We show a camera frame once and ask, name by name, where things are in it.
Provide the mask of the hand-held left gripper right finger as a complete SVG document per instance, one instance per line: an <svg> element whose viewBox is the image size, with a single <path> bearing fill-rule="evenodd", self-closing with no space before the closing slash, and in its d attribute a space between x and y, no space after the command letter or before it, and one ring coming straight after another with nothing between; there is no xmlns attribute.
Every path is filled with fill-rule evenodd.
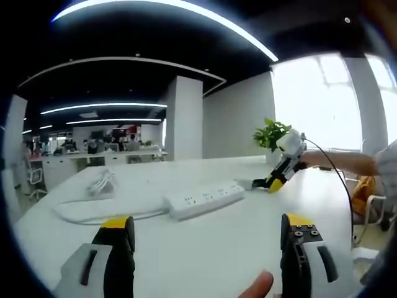
<svg viewBox="0 0 397 298"><path fill-rule="evenodd" d="M282 297L329 296L339 273L314 222L297 214L283 214L280 249Z"/></svg>

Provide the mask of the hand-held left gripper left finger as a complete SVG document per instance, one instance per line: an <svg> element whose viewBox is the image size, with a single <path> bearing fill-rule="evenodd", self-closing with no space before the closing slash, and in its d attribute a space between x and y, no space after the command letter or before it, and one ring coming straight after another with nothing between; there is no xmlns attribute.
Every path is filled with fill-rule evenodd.
<svg viewBox="0 0 397 298"><path fill-rule="evenodd" d="M133 297L135 223L132 216L104 222L61 267L56 297Z"/></svg>

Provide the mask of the person's left hand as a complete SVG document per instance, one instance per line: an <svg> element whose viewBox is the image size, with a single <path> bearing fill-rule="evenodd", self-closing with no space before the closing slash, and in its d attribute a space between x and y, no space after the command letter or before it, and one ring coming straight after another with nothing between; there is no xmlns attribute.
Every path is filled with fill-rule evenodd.
<svg viewBox="0 0 397 298"><path fill-rule="evenodd" d="M268 271L261 272L254 282L244 290L239 298L264 298L270 292L274 283L272 273Z"/></svg>

